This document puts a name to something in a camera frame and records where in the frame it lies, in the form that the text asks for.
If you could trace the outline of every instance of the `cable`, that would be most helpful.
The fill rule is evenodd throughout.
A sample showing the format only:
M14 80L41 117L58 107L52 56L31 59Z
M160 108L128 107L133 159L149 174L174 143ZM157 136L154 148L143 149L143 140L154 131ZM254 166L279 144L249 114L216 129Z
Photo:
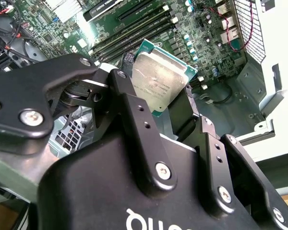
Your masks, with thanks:
M249 39L247 40L247 42L243 45L242 48L240 49L235 49L232 45L231 45L231 42L229 41L229 21L227 19L227 17L223 16L222 14L220 14L219 12L217 12L215 9L213 9L212 7L205 7L205 8L208 8L209 10L211 10L212 12L214 13L217 13L220 17L224 18L226 20L226 35L227 35L227 40L228 40L228 43L230 45L230 48L234 51L234 52L239 52L241 50L243 50L247 45L248 43L250 42L251 38L252 38L252 34L253 34L253 29L254 29L254 14L253 14L253 3L250 1L250 13L251 13L251 31L250 31L250 36L249 36Z
M25 44L26 44L26 40L24 39L24 40L23 40L23 51L24 51L24 55L26 55L26 57L30 57L29 54L28 54L28 52L27 52L27 49L26 49L26 47L25 47Z
M33 58L30 58L30 57L27 57L26 55L23 55L23 54L17 52L16 50L13 50L13 49L9 48L8 46L6 46L5 48L6 48L8 51L10 51L12 54L15 54L16 56L18 56L18 57L20 57L20 58L26 59L26 60L28 60L28 61L32 61L32 62L34 62L34 63L39 62L38 60L35 60L35 59L33 59Z
M38 43L39 45L43 45L43 47L48 51L50 56L53 58L53 55L52 55L50 49L47 46L45 46L40 40L38 40L36 38L32 38L32 37L26 37L26 36L21 36L19 38L22 38L22 39L25 39L25 40L31 40L31 41L34 41L34 42Z
M17 38L17 37L20 37L20 34L19 34L19 30L20 30L20 27L21 27L21 20L22 20L22 17L21 17L21 11L19 10L18 6L16 6L12 1L10 0L5 0L7 3L11 4L17 11L18 13L18 25L17 25L17 29L16 29L16 32L14 33L12 39L6 44L6 46L10 46L11 43Z
M229 89L228 96L225 99L223 99L222 101L213 101L213 104L223 104L223 103L227 102L231 98L231 96L233 94L232 88L225 82L224 82L224 85L226 86L226 88Z

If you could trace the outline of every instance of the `blue capacitor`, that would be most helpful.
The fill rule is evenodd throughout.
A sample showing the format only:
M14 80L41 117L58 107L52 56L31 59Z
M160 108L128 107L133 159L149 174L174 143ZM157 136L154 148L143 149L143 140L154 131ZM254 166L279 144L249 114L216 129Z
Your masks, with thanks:
M213 73L213 76L214 77L217 77L219 76L219 70L215 67L215 66L212 66L212 73Z

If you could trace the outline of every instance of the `black cable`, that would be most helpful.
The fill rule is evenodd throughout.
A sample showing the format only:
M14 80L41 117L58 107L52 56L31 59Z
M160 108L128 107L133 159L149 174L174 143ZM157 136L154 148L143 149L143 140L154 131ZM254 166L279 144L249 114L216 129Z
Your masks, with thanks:
M26 40L24 39L24 40L23 40L23 51L24 51L24 55L26 55L26 57L28 58L28 57L30 57L30 56L29 56L29 54L28 54L28 52L27 52L27 49L26 49L26 47L25 47L25 44L26 44Z
M36 38L32 38L32 37L26 37L26 36L22 36L22 37L20 37L20 38L25 39L25 40L31 40L31 41L34 41L34 42L38 43L39 45L43 45L43 47L48 51L48 53L50 54L50 56L53 57L50 49L49 49L47 46L45 46L40 40L38 40L38 39L36 39Z
M16 50L8 49L8 51L10 51L12 54L15 54L16 56L18 56L18 57L20 57L20 58L23 58L23 59L26 59L26 60L28 60L28 61L32 61L32 62L34 62L34 63L39 62L39 61L37 61L37 60L35 60L35 59L33 59L33 58L27 57L26 55L23 55L23 54L17 52Z
M222 101L213 101L213 104L223 104L223 103L227 102L231 98L231 96L233 94L232 88L225 82L224 82L224 85L226 86L226 88L229 89L228 96L225 99L223 99Z
M16 32L14 33L12 39L6 44L7 46L10 46L11 43L16 39L17 35L19 34L19 30L20 30L20 27L21 27L21 20L22 20L22 17L21 17L21 11L19 10L18 6L16 6L12 1L10 0L5 0L7 3L11 4L17 11L18 13L18 26L16 28Z

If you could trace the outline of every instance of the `heatsink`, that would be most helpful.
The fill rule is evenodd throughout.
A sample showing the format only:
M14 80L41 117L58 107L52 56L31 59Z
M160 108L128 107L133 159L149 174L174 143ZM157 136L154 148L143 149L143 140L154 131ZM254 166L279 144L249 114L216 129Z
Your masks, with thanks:
M77 0L46 0L45 4L55 12L62 23L67 22L82 10Z

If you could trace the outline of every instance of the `ram slot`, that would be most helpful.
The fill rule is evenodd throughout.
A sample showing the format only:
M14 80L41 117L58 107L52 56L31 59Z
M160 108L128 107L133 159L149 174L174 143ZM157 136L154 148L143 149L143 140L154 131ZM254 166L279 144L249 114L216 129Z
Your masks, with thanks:
M155 37L157 37L160 34L172 29L173 27L174 27L174 24L167 24L167 25L165 25L163 27L160 27L157 30L154 30L154 31L150 32L149 34L141 37L137 41L134 41L132 44L129 44L129 45L125 46L125 48L123 50L120 50L119 52L117 52L115 54L112 54L110 56L102 57L100 59L100 61L101 62L111 62L111 61L117 59L118 57L120 57L121 55L123 55L124 53L127 53L127 52L130 52L132 50L138 49L144 39L147 39L147 40L154 39Z
M160 21L154 22L149 27L143 28L142 30L138 31L136 34L132 34L129 37L128 36L124 37L124 40L121 40L119 43L116 43L115 45L111 46L110 48L108 48L104 52L99 53L98 56L104 57L104 56L107 56L109 53L116 52L117 50L124 48L127 44L132 43L134 40L136 40L140 37L143 37L145 34L148 34L151 31L153 31L159 27L162 27L165 24L171 24L171 22L169 22L168 18L164 18L164 19L161 19Z
M141 2L139 2L138 4L136 4L135 6L133 6L132 8L128 9L127 11L125 11L124 13L122 13L121 15L118 16L118 20L122 21L125 18L129 17L130 15L134 14L135 12L137 12L138 10L144 8L145 6L147 6L149 3L151 3L153 0L143 0Z
M92 48L92 50L95 53L95 52L98 52L99 50L107 48L107 46L112 44L113 41L116 41L117 39L124 37L126 35L126 33L130 32L130 30L133 30L134 28L138 28L139 26L145 26L146 24L149 23L149 20L155 19L155 18L158 18L158 17L162 17L162 16L168 14L168 10L165 10L165 9L168 9L168 8L165 8L165 7L167 7L167 6L166 5L161 6L161 7L157 8L157 9L155 9L154 11L152 11L151 13L149 13L148 15L146 15L146 16L144 16L142 18L139 18L138 20L136 20L133 23L129 24L128 28L121 29L120 31L116 32L114 35L106 38L102 42L100 42L97 45L95 45Z

